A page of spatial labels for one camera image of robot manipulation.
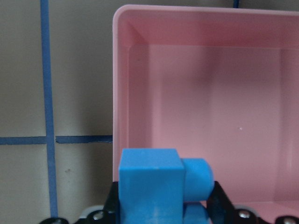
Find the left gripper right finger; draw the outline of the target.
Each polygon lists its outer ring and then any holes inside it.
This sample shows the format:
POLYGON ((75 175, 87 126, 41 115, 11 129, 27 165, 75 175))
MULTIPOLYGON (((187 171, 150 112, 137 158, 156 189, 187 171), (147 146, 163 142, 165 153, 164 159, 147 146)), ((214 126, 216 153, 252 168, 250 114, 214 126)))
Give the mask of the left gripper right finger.
POLYGON ((255 213, 248 209, 237 209, 221 185, 215 181, 211 195, 206 201, 206 210, 213 224, 263 224, 255 213))

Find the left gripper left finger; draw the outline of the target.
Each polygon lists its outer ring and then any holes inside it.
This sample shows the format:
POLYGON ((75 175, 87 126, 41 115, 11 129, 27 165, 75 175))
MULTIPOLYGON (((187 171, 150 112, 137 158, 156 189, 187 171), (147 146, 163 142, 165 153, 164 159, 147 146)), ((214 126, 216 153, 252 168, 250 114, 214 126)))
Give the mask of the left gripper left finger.
POLYGON ((103 205, 84 209, 77 220, 78 224, 118 224, 119 223, 119 182, 112 182, 103 205))

